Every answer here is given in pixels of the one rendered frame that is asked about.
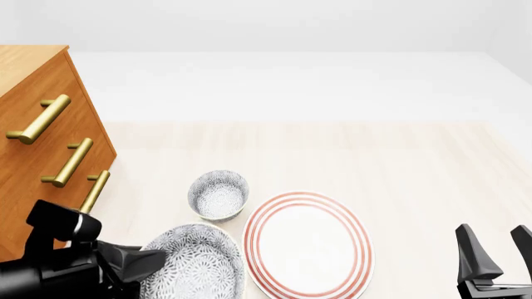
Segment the white plate with red rings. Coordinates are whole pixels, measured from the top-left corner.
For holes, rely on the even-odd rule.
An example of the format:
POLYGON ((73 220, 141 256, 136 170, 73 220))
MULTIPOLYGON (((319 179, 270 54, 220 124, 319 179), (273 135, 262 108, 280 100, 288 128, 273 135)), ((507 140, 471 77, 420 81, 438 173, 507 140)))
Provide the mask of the white plate with red rings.
POLYGON ((244 225, 242 249, 248 274, 270 299, 361 299, 376 261, 356 214, 310 191, 261 203, 244 225))

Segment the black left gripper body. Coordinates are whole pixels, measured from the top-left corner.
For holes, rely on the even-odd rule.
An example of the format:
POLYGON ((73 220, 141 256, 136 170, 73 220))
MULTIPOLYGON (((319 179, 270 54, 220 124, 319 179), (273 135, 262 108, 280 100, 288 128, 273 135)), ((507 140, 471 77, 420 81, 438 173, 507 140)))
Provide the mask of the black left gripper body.
POLYGON ((103 257, 104 243, 51 251, 41 266, 46 299, 122 299, 124 286, 103 257))

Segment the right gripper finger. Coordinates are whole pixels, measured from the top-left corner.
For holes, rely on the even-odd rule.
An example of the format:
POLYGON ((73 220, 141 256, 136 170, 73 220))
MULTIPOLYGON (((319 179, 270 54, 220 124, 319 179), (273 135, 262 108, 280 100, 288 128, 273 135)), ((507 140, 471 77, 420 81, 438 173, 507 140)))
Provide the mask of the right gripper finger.
POLYGON ((518 248, 525 261, 530 280, 532 281, 532 231, 530 231, 525 225, 519 225, 514 228, 510 234, 515 246, 518 248))
POLYGON ((456 228, 455 233, 459 254, 458 282, 493 280, 504 274, 467 223, 456 228))

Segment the large patterned grey bowl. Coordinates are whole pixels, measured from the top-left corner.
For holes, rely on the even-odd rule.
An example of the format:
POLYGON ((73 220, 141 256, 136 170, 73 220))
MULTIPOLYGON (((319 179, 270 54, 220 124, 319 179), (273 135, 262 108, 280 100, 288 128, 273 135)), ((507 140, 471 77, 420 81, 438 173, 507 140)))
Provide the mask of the large patterned grey bowl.
POLYGON ((187 223, 142 247, 165 252, 165 264, 140 285, 140 299, 243 299, 243 254, 223 229, 187 223))

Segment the small patterned grey bowl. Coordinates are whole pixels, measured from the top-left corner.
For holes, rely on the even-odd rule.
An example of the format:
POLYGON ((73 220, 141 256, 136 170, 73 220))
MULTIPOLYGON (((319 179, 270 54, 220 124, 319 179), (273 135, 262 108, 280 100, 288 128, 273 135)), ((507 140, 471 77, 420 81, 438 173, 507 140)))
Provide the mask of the small patterned grey bowl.
POLYGON ((229 170, 209 171, 199 176, 187 194, 190 208, 211 223, 223 223, 238 216, 249 198, 249 184, 229 170))

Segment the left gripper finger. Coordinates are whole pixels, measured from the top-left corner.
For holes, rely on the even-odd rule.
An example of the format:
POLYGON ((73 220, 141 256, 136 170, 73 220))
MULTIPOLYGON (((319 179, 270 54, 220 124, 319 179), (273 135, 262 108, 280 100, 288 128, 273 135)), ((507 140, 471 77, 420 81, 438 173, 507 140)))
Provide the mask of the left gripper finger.
POLYGON ((141 282, 165 265, 166 253, 158 249, 142 250, 99 241, 97 250, 124 283, 141 282))

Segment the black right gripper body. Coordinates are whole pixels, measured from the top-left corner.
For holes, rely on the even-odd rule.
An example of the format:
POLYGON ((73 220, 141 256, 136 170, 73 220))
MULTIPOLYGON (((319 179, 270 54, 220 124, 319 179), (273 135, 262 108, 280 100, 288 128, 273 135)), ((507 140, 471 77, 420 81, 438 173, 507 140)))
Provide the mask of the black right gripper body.
POLYGON ((459 280, 461 299, 532 299, 532 285, 459 280))

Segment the wooden cabinet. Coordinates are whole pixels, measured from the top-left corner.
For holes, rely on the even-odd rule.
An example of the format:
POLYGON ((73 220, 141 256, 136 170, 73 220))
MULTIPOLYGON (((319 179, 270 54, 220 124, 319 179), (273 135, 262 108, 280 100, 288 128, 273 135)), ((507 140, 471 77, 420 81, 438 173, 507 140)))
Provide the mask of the wooden cabinet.
POLYGON ((65 46, 0 45, 0 262, 20 258, 31 227, 26 218, 43 199, 79 210, 93 186, 87 176, 109 171, 116 151, 65 46), (31 145, 7 139, 60 94, 71 104, 31 145), (41 182, 55 176, 83 139, 93 146, 63 188, 41 182))

